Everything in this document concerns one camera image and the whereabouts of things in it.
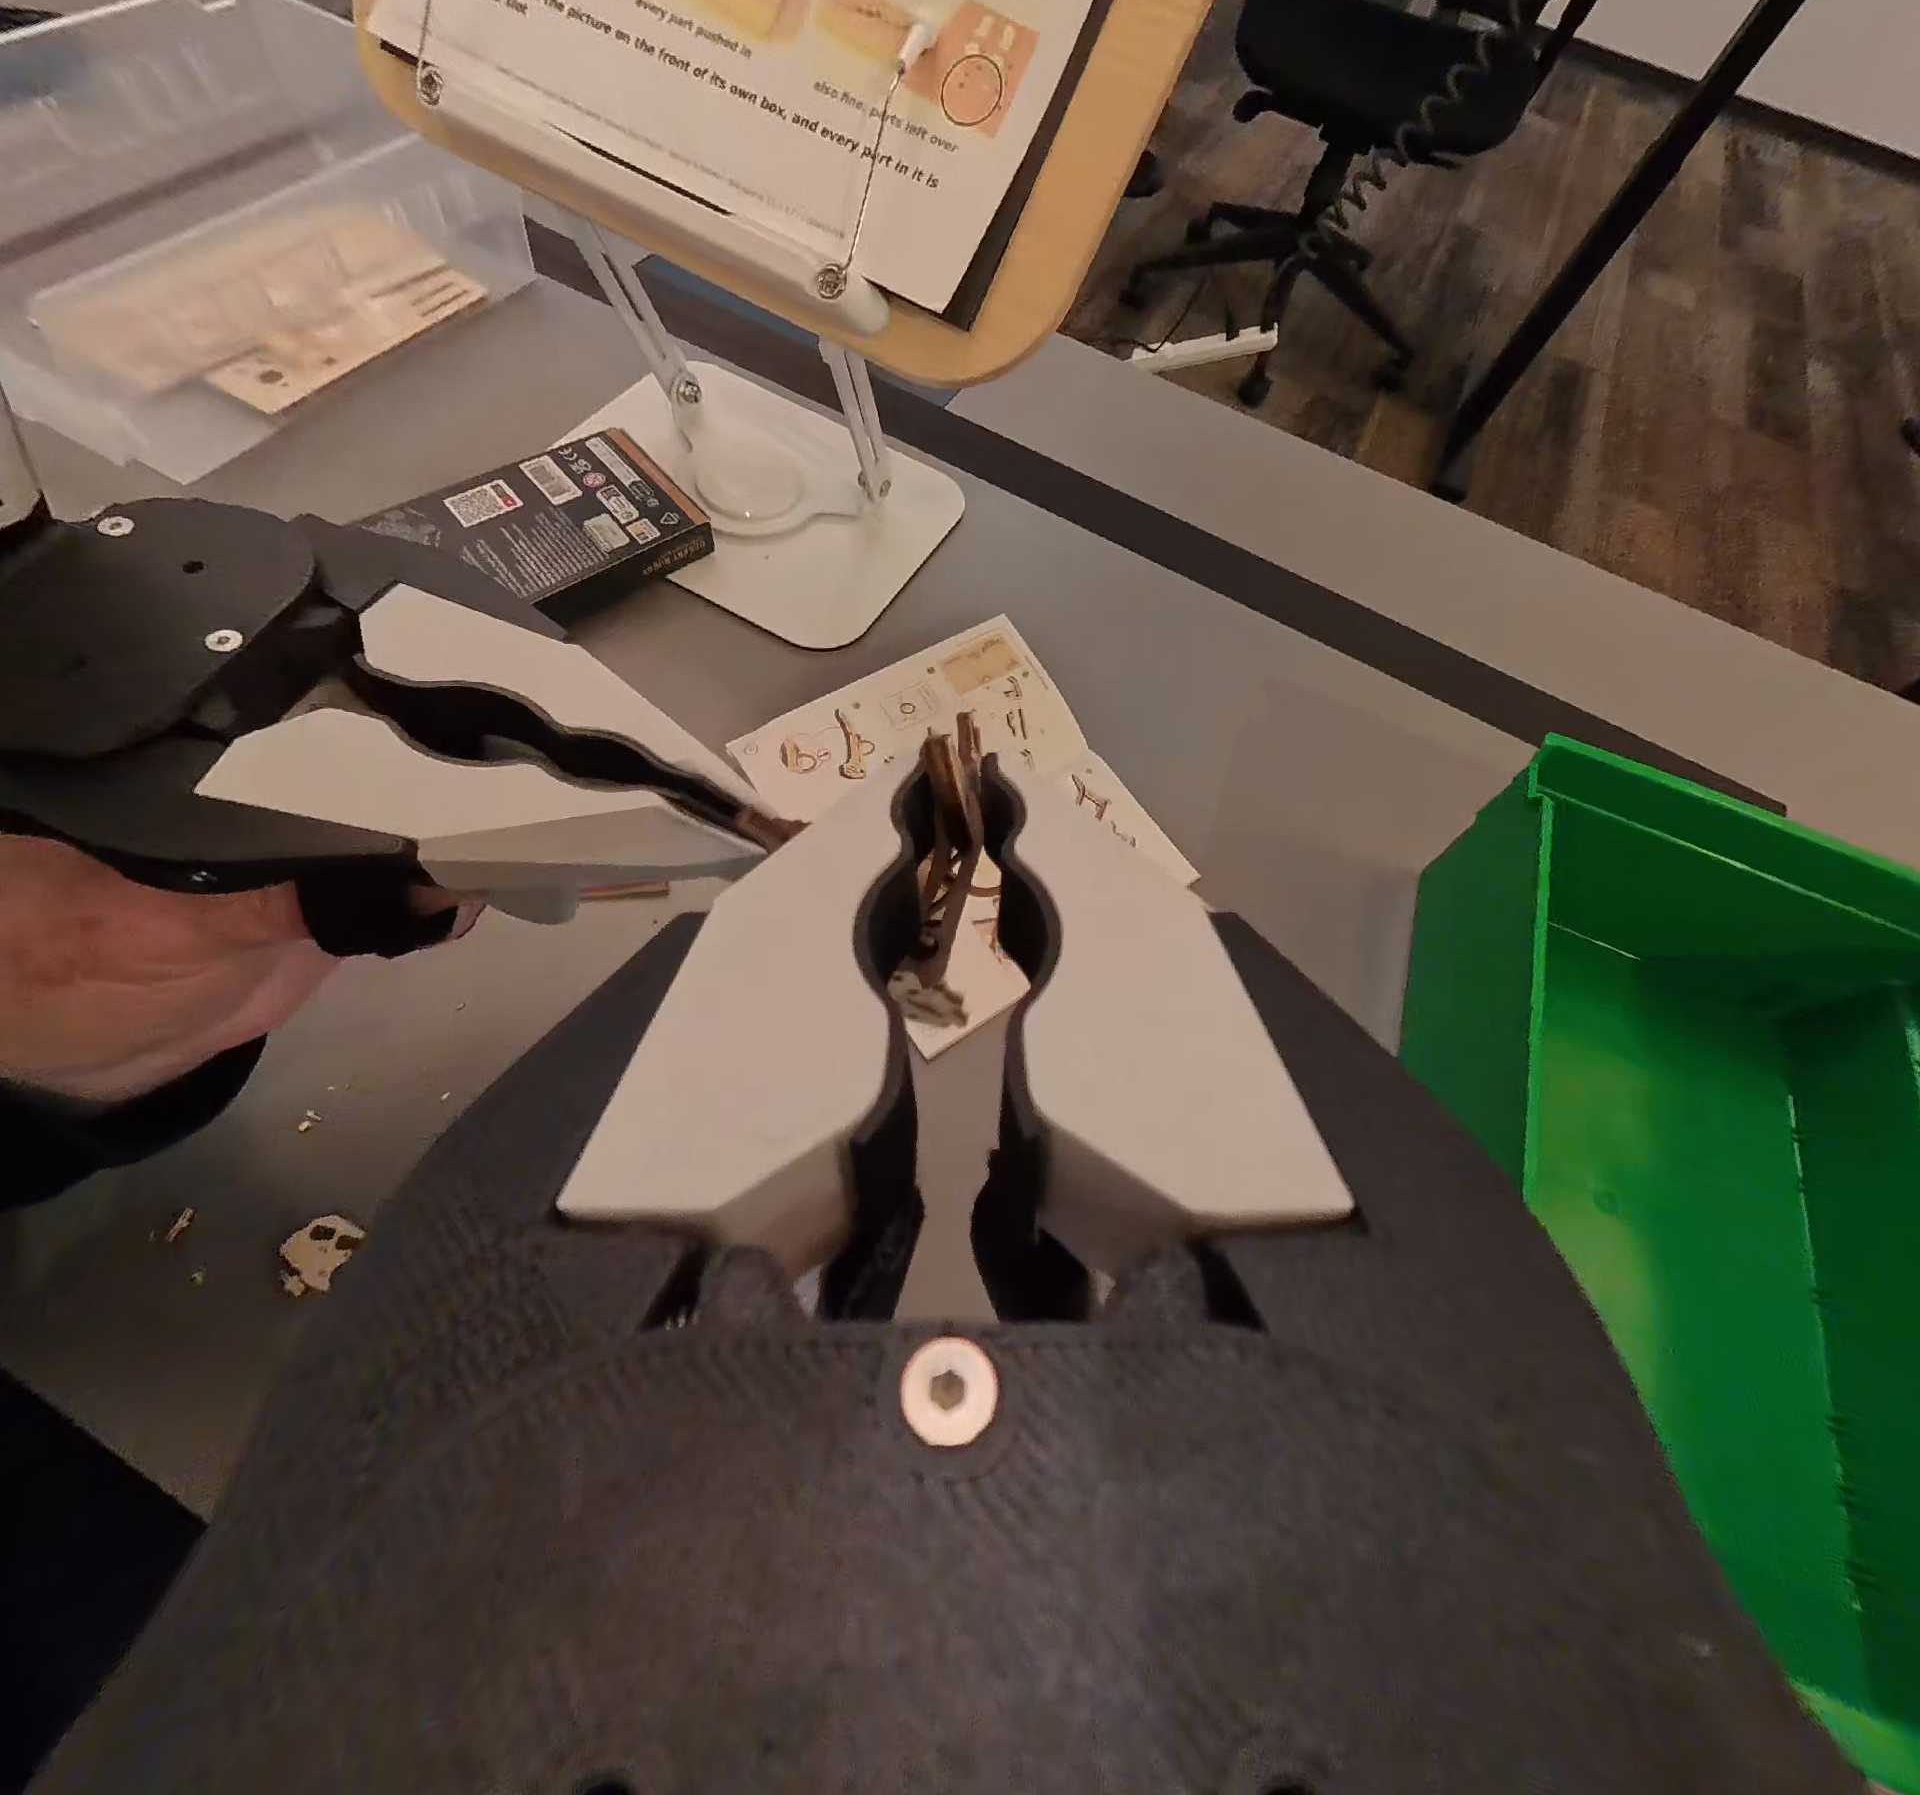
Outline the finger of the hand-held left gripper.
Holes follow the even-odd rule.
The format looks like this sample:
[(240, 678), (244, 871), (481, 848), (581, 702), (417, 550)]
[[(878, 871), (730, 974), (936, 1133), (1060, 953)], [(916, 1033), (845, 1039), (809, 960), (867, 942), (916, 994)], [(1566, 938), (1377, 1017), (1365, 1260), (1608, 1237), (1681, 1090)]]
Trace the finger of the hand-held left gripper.
[(766, 856), (656, 796), (597, 796), (523, 763), (435, 756), (346, 705), (237, 738), (196, 796), (401, 836), (435, 886), (544, 923), (569, 917), (586, 886), (736, 880)]
[(699, 737), (566, 638), (411, 583), (383, 593), (357, 635), (354, 699), (435, 756), (523, 763), (597, 796), (648, 793), (729, 835), (736, 805), (772, 810)]

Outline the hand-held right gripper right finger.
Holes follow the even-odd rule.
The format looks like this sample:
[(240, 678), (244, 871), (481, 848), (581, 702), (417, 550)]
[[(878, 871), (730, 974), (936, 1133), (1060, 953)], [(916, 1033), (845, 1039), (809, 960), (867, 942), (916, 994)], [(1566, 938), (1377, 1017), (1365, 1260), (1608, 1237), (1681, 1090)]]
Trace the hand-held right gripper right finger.
[(1355, 1215), (1206, 899), (1021, 775), (995, 775), (995, 868), (998, 942), (1025, 974), (1006, 1100), (1040, 1232), (1121, 1276), (1191, 1239)]

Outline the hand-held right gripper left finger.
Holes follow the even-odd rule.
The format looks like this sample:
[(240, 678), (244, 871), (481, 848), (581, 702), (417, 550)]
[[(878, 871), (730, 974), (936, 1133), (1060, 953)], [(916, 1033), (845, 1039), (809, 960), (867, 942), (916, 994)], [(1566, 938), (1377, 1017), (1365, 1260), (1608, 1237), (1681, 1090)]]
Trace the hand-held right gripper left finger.
[(885, 991), (919, 930), (916, 844), (864, 781), (735, 881), (557, 1191), (581, 1226), (651, 1226), (781, 1264), (846, 1251), (902, 1133), (916, 1181), (909, 1039)]

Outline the wooden model bow frame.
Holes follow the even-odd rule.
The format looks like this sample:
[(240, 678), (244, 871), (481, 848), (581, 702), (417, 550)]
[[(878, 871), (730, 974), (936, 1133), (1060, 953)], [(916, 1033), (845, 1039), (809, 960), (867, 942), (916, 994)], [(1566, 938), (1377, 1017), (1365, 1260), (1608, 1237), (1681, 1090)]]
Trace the wooden model bow frame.
[(908, 1021), (927, 1027), (969, 1026), (969, 1002), (952, 980), (952, 953), (984, 856), (981, 759), (984, 743), (969, 705), (957, 711), (954, 726), (925, 737), (931, 839), (916, 871), (919, 930), (890, 974), (890, 999)]

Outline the black model box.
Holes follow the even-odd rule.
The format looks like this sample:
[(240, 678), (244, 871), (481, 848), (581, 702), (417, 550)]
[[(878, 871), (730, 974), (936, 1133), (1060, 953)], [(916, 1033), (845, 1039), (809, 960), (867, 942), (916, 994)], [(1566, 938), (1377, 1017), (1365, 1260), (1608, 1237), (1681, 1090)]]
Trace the black model box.
[(678, 473), (614, 426), (422, 491), (357, 526), (460, 558), (554, 622), (669, 581), (717, 544)]

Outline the model instruction booklet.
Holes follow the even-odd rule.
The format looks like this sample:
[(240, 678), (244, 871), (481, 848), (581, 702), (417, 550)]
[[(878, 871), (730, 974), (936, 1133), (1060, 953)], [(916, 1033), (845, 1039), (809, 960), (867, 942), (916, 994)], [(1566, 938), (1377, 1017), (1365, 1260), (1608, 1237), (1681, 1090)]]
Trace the model instruction booklet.
[[(1009, 617), (802, 702), (736, 737), (729, 754), (781, 816), (815, 823), (852, 786), (916, 756), (927, 734), (952, 737), (961, 714), (972, 719), (984, 754), (1051, 781), (1083, 816), (1176, 881), (1198, 880), (1164, 826), (1092, 751), (1066, 692)], [(984, 859), (972, 871), (945, 980), (933, 991), (903, 994), (908, 1033), (921, 1057), (936, 1057), (1012, 1011), (1022, 991), (1025, 977), (998, 944), (998, 871)]]

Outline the wooden parts sheet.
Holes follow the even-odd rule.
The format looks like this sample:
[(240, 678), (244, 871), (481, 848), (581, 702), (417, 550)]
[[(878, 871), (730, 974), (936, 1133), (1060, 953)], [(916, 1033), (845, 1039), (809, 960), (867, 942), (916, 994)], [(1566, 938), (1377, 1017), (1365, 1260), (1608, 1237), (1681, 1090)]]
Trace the wooden parts sheet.
[(493, 288), (369, 206), (322, 206), (128, 256), (43, 288), (31, 322), (58, 359), (137, 398), (207, 385), (281, 413)]

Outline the person's left hand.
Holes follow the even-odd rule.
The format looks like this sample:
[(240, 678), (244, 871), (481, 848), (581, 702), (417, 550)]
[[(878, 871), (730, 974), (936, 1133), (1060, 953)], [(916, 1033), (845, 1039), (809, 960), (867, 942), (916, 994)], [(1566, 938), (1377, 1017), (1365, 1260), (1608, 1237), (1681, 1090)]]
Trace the person's left hand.
[(180, 893), (4, 836), (4, 1081), (132, 1102), (265, 1038), (338, 972), (296, 887)]

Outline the small wooden offcut piece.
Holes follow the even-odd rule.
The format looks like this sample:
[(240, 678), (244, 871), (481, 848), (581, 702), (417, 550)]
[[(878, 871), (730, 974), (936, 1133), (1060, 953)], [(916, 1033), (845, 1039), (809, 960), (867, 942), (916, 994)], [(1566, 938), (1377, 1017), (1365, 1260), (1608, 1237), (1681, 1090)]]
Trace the small wooden offcut piece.
[(328, 1294), (338, 1270), (365, 1245), (365, 1239), (366, 1232), (340, 1214), (307, 1218), (277, 1245), (281, 1290), (292, 1300)]

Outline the green plastic bin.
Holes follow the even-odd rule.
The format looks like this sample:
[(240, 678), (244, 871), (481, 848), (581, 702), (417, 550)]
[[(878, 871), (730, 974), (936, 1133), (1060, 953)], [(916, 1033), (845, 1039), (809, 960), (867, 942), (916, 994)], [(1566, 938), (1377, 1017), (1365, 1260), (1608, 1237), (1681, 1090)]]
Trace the green plastic bin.
[(1420, 880), (1401, 1057), (1596, 1302), (1857, 1771), (1917, 1789), (1917, 871), (1547, 737)]

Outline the clear plastic box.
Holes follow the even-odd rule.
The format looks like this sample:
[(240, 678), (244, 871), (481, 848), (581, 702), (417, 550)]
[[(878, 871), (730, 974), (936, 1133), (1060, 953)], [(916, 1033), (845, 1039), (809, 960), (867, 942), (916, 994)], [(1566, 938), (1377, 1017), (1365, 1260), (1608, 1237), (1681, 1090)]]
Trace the clear plastic box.
[(520, 192), (369, 92), (346, 22), (292, 0), (120, 0), (4, 36), (4, 398), (112, 465), (196, 482), (451, 319), (281, 413), (207, 385), (137, 398), (58, 359), (37, 291), (128, 256), (369, 206), (493, 288), (535, 279)]

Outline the printed instruction paper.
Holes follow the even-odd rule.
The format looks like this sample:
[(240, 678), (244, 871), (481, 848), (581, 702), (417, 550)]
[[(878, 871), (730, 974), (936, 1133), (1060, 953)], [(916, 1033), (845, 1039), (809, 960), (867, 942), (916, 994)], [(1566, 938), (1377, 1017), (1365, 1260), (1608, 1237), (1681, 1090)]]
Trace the printed instruction paper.
[(972, 324), (1113, 0), (369, 0), (392, 51)]

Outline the black slanted stand leg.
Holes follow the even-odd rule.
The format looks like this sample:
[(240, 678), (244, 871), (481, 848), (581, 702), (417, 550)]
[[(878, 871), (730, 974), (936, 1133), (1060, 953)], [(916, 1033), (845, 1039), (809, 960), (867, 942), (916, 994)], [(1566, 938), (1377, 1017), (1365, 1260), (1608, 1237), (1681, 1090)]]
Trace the black slanted stand leg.
[(1474, 447), (1486, 426), (1501, 413), (1557, 331), (1578, 312), (1580, 301), (1596, 288), (1602, 273), (1677, 182), (1699, 140), (1715, 128), (1717, 115), (1736, 101), (1763, 57), (1778, 45), (1806, 2), (1809, 0), (1756, 0), (1753, 8), (1748, 8), (1741, 25), (1730, 36), (1727, 46), (1721, 46), (1713, 69), (1666, 118), (1665, 130), (1647, 145), (1634, 173), (1625, 174), (1614, 200), (1608, 200), (1596, 222), (1575, 243), (1505, 341), (1501, 341), (1490, 359), (1462, 392), (1429, 479), (1429, 488), (1437, 497), (1450, 504), (1467, 501)]

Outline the black mesh office chair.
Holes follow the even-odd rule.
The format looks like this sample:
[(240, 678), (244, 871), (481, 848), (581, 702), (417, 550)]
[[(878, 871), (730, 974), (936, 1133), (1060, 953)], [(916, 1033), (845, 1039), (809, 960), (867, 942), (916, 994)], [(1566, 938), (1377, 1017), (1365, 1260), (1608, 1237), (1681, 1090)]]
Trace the black mesh office chair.
[(1295, 291), (1316, 282), (1383, 344), (1377, 385), (1401, 391), (1417, 344), (1368, 285), (1374, 252), (1352, 227), (1408, 166), (1458, 170), (1501, 149), (1523, 121), (1547, 70), (1553, 39), (1543, 18), (1557, 0), (1241, 0), (1235, 54), (1247, 90), (1235, 121), (1285, 118), (1317, 137), (1317, 158), (1295, 206), (1215, 200), (1176, 249), (1145, 256), (1119, 303), (1149, 307), (1165, 276), (1261, 268), (1256, 319), (1224, 307), (1215, 336), (1127, 341), (1149, 371), (1243, 359), (1237, 398), (1265, 404), (1274, 353)]

